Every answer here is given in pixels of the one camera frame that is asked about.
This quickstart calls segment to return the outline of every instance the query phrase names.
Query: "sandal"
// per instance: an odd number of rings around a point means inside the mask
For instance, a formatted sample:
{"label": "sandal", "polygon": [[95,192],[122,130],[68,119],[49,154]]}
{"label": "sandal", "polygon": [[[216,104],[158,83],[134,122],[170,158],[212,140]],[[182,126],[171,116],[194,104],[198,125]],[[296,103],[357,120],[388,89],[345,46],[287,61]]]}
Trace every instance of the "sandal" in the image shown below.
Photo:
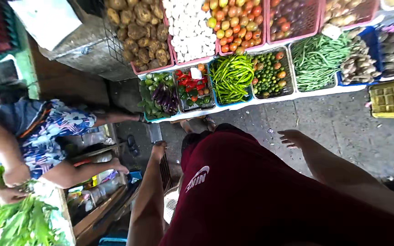
{"label": "sandal", "polygon": [[127,136],[127,146],[129,147],[129,152],[134,157],[140,155],[139,148],[136,145],[135,137],[133,135]]}

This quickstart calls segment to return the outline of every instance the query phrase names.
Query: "long green bean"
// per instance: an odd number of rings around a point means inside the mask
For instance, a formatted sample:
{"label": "long green bean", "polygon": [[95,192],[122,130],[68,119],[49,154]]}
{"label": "long green bean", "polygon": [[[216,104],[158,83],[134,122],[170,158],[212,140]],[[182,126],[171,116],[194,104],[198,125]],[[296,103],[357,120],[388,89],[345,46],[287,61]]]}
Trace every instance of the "long green bean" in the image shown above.
{"label": "long green bean", "polygon": [[319,34],[293,43],[291,52],[299,91],[310,92],[332,83],[338,66],[350,54],[349,42],[343,33],[337,40]]}

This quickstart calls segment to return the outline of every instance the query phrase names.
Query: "foot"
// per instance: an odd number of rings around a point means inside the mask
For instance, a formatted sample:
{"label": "foot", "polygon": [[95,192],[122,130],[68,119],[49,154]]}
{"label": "foot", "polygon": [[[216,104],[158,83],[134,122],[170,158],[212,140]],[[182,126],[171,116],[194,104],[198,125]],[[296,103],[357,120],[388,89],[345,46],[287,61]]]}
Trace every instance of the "foot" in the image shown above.
{"label": "foot", "polygon": [[193,129],[191,128],[191,125],[189,124],[188,120],[182,120],[180,121],[180,126],[185,130],[186,133],[193,133]]}
{"label": "foot", "polygon": [[118,158],[116,157],[112,158],[112,160],[110,160],[110,164],[112,166],[112,169],[115,169],[119,172],[123,172],[125,174],[129,174],[129,170],[127,169],[127,167],[121,165]]}
{"label": "foot", "polygon": [[205,116],[205,118],[203,119],[203,122],[206,123],[207,129],[209,131],[211,131],[211,132],[215,131],[217,125],[216,125],[215,121],[209,115]]}

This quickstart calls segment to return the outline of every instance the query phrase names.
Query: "red bell pepper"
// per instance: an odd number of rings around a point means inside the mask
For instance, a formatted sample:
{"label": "red bell pepper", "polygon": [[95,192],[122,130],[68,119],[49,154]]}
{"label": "red bell pepper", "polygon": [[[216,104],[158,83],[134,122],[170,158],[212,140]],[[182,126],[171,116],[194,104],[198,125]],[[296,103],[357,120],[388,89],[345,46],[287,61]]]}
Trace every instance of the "red bell pepper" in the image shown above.
{"label": "red bell pepper", "polygon": [[205,88],[205,85],[204,85],[204,84],[202,84],[202,85],[197,85],[197,90],[198,90],[198,91],[203,90],[204,88]]}

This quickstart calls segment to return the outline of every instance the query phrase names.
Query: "blue plastic basket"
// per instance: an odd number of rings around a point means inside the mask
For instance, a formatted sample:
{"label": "blue plastic basket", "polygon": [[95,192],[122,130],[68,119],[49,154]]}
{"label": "blue plastic basket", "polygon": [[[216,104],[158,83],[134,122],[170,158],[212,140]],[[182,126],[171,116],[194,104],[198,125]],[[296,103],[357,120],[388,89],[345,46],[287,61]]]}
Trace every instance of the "blue plastic basket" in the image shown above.
{"label": "blue plastic basket", "polygon": [[[383,72],[384,71],[384,66],[382,64],[382,54],[380,51],[380,42],[378,40],[378,32],[373,26],[368,26],[365,28],[364,31],[362,31],[358,36],[361,37],[362,40],[366,43],[367,47],[369,47],[369,55],[372,57],[372,59],[376,60],[375,67],[377,71]],[[349,85],[344,85],[342,83],[342,73],[339,71],[337,72],[337,81],[339,86],[354,86],[354,85],[375,85],[379,83],[380,78],[382,78],[382,75],[375,77],[373,83],[353,83]]]}
{"label": "blue plastic basket", "polygon": [[[208,68],[210,68],[211,67],[211,64],[214,62],[214,60],[212,60],[212,61],[210,61],[209,63],[208,63]],[[227,106],[231,106],[231,105],[236,105],[236,104],[240,104],[240,103],[246,103],[246,102],[248,102],[248,101],[250,101],[250,100],[252,100],[252,98],[253,98],[253,91],[252,91],[252,87],[251,87],[251,84],[250,84],[250,86],[248,86],[247,88],[246,88],[246,91],[249,93],[249,94],[247,94],[247,95],[245,95],[244,97],[246,97],[247,98],[247,100],[245,101],[245,102],[243,102],[243,101],[239,101],[239,102],[233,102],[233,103],[228,103],[228,104],[220,104],[219,102],[218,102],[218,98],[217,98],[217,94],[216,94],[216,92],[215,92],[215,85],[214,85],[214,82],[212,81],[212,76],[211,76],[211,71],[208,71],[209,72],[209,81],[211,82],[211,85],[212,85],[212,92],[214,93],[214,97],[215,97],[215,104],[217,105],[217,107],[227,107]]]}

